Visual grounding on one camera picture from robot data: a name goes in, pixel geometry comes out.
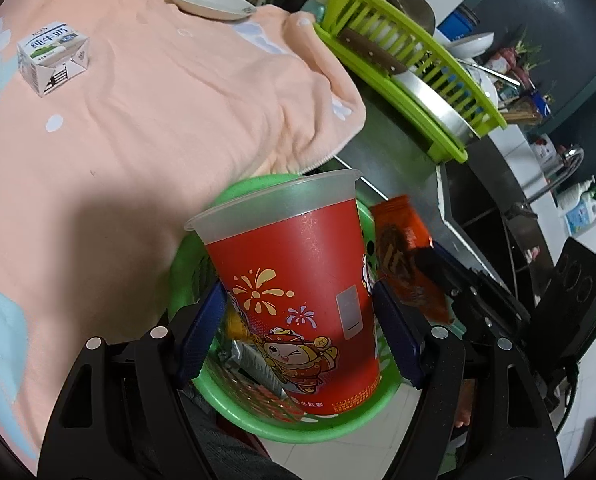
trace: milk carton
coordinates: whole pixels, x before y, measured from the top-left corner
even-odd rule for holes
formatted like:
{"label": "milk carton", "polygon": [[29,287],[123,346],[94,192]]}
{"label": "milk carton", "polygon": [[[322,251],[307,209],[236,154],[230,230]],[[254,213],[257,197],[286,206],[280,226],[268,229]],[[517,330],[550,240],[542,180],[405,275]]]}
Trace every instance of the milk carton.
{"label": "milk carton", "polygon": [[42,97],[87,69],[88,50],[87,36],[53,22],[18,42],[18,69]]}

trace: plastic cup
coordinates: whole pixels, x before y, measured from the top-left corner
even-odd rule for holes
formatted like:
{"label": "plastic cup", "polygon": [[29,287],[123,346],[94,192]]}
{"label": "plastic cup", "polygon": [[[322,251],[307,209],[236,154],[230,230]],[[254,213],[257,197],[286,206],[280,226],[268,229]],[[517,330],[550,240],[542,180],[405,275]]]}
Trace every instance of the plastic cup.
{"label": "plastic cup", "polygon": [[208,209],[202,238],[265,361],[308,413],[361,404],[379,381],[357,170],[302,177]]}

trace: cartoon character print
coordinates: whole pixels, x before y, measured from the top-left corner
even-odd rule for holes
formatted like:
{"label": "cartoon character print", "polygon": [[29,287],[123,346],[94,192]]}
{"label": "cartoon character print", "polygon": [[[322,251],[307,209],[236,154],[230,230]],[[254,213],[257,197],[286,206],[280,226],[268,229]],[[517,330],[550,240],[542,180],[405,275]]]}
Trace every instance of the cartoon character print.
{"label": "cartoon character print", "polygon": [[376,279],[374,278],[374,273],[369,266],[369,261],[367,260],[367,255],[363,254],[363,285],[367,291],[367,294],[372,294],[372,289],[374,288],[374,283],[376,283]]}
{"label": "cartoon character print", "polygon": [[322,383],[319,375],[336,367],[338,349],[331,346],[328,337],[305,341],[292,330],[274,328],[264,337],[254,339],[281,382],[294,384],[304,394],[315,393]]}

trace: peach blanket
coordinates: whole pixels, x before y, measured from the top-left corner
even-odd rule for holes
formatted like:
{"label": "peach blanket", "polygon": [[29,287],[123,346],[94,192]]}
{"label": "peach blanket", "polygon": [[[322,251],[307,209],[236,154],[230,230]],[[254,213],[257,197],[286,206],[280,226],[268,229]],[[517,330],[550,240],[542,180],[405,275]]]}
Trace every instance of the peach blanket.
{"label": "peach blanket", "polygon": [[[89,70],[44,98],[18,40],[55,20]],[[165,0],[6,0],[0,8],[0,431],[36,470],[90,336],[142,335],[166,307],[183,224],[233,182],[305,172],[364,123],[310,15],[211,22]]]}

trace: white bottle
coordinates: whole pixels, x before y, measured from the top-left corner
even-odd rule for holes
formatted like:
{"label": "white bottle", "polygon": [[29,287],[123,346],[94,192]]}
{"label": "white bottle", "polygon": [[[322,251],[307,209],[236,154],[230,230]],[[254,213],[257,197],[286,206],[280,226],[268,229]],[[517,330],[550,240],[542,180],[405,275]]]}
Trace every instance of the white bottle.
{"label": "white bottle", "polygon": [[578,205],[567,213],[567,223],[572,234],[579,233],[596,220],[596,200],[591,193],[583,193]]}
{"label": "white bottle", "polygon": [[578,202],[580,202],[581,195],[585,191],[589,190],[595,181],[596,178],[592,176],[590,180],[585,180],[584,182],[574,184],[562,193],[558,193],[558,195],[556,195],[556,202],[558,203],[558,208],[560,209],[560,215],[564,216],[569,211],[574,209],[578,205]]}

